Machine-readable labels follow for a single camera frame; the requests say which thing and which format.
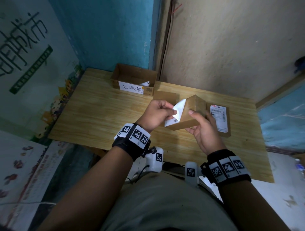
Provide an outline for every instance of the person's left hand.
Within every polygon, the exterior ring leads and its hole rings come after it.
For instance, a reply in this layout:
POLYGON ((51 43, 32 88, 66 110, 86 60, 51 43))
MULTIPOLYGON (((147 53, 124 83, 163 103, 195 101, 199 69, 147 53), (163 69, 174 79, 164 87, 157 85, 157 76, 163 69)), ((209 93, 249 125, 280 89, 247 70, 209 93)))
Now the person's left hand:
POLYGON ((136 123, 151 133, 163 121, 174 118, 177 111, 173 107, 165 100, 152 100, 136 123))

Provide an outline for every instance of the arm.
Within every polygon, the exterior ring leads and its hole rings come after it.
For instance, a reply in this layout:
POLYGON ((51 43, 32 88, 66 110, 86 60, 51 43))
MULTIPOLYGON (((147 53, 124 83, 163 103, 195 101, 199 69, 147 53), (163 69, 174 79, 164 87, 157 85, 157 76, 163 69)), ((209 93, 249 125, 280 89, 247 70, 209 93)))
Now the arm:
MULTIPOLYGON (((216 121, 210 114, 207 114, 207 119, 194 111, 189 114, 200 125, 186 130, 194 135, 206 155, 227 149, 218 135, 216 121)), ((218 189, 227 211, 241 230, 289 230, 251 182, 235 182, 218 189)))
MULTIPOLYGON (((165 119, 171 119, 174 106, 164 100, 152 100, 137 121, 152 132, 165 119)), ((52 209, 38 230, 93 230, 107 217, 133 160, 119 147, 113 147, 52 209)))

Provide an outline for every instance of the white cable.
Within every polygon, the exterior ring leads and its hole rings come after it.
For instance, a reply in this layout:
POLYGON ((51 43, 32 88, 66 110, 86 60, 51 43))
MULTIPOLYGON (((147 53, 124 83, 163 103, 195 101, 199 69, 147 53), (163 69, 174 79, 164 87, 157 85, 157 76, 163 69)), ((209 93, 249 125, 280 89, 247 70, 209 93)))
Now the white cable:
POLYGON ((7 204, 53 204, 53 205, 56 205, 56 203, 52 203, 52 202, 7 202, 7 203, 0 204, 0 206, 7 205, 7 204))

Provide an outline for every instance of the blue wall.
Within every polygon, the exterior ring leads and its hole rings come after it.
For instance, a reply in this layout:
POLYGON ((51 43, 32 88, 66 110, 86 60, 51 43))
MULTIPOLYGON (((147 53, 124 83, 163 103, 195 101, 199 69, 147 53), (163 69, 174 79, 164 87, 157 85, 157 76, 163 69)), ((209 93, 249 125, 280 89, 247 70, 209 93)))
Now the blue wall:
POLYGON ((113 71, 118 62, 143 68, 152 65, 159 1, 49 2, 84 68, 113 71))
POLYGON ((267 146, 305 150, 305 85, 258 113, 267 146))

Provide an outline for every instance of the wristband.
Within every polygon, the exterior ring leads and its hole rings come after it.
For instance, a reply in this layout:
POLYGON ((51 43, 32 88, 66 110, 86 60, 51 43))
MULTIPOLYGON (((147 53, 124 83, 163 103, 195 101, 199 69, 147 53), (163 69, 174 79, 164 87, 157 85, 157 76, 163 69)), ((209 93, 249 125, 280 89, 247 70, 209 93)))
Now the wristband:
POLYGON ((114 137, 112 147, 118 146, 127 152, 133 161, 143 155, 150 146, 150 134, 136 123, 127 123, 114 137))
POLYGON ((251 182, 250 172, 242 160, 233 152, 222 149, 208 155, 208 163, 203 163, 201 172, 210 183, 222 186, 242 180, 251 182))

